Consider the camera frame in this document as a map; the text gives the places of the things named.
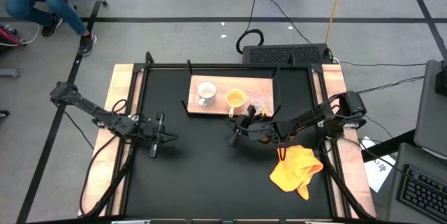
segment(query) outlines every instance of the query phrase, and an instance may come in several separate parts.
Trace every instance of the black tray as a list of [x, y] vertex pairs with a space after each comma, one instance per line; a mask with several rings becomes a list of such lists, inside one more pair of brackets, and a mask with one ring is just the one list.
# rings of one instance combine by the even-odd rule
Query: black tray
[[[135, 70], [142, 67], [145, 65], [135, 65]], [[187, 101], [192, 73], [236, 77], [274, 75], [274, 104], [275, 107], [281, 105], [275, 121], [292, 119], [317, 104], [309, 66], [147, 66], [138, 111], [146, 117], [155, 118], [157, 111], [163, 110], [167, 130], [180, 135], [180, 140], [162, 146], [157, 159], [149, 158], [149, 146], [140, 143], [133, 169], [126, 177], [120, 213], [127, 218], [169, 219], [303, 219], [335, 216], [332, 184], [326, 172], [314, 175], [309, 185], [310, 199], [304, 201], [296, 192], [285, 193], [270, 181], [268, 176], [278, 162], [276, 146], [241, 140], [236, 148], [232, 148], [228, 138], [233, 132], [225, 117], [190, 117], [182, 100]], [[323, 75], [318, 75], [319, 85], [324, 87]], [[315, 126], [300, 132], [294, 144], [318, 149], [320, 139], [321, 132]], [[336, 167], [339, 167], [338, 153], [334, 151], [338, 162]]]

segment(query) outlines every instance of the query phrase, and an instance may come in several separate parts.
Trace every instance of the yellow towel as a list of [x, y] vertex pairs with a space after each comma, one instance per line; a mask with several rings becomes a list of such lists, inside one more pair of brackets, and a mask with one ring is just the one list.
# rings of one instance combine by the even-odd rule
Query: yellow towel
[[[280, 150], [277, 151], [278, 157], [280, 157]], [[312, 176], [322, 169], [323, 164], [315, 158], [311, 149], [297, 145], [287, 148], [286, 158], [279, 159], [278, 165], [270, 174], [270, 179], [284, 192], [296, 189], [303, 199], [308, 200], [307, 185], [309, 185]]]

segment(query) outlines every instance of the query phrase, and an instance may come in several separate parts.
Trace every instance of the shoe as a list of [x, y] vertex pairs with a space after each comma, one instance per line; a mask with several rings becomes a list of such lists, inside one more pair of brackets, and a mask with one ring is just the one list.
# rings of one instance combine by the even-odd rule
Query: shoe
[[44, 26], [42, 29], [43, 37], [52, 36], [54, 34], [54, 32], [56, 31], [56, 29], [59, 28], [59, 26], [61, 26], [61, 24], [62, 24], [62, 18], [58, 17], [54, 13], [51, 14], [51, 20], [52, 20], [51, 25]]
[[90, 55], [93, 52], [97, 40], [98, 38], [92, 33], [88, 36], [81, 36], [78, 54], [84, 57]]

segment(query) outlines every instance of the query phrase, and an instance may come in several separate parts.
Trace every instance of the person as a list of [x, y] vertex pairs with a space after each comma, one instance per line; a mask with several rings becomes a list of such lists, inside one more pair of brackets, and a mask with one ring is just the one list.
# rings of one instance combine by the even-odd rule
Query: person
[[64, 21], [81, 36], [78, 54], [82, 56], [91, 54], [98, 38], [87, 30], [67, 0], [45, 0], [52, 13], [34, 8], [37, 1], [44, 0], [6, 0], [6, 12], [11, 17], [43, 25], [42, 36], [44, 37], [52, 36]]

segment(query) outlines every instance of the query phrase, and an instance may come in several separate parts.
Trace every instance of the yellow cup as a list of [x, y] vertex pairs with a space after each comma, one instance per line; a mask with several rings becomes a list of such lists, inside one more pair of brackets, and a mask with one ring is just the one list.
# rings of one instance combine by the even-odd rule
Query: yellow cup
[[247, 97], [245, 96], [243, 90], [240, 89], [229, 90], [225, 95], [225, 101], [229, 109], [228, 116], [233, 117], [235, 111], [241, 109], [242, 106], [245, 104], [246, 99]]

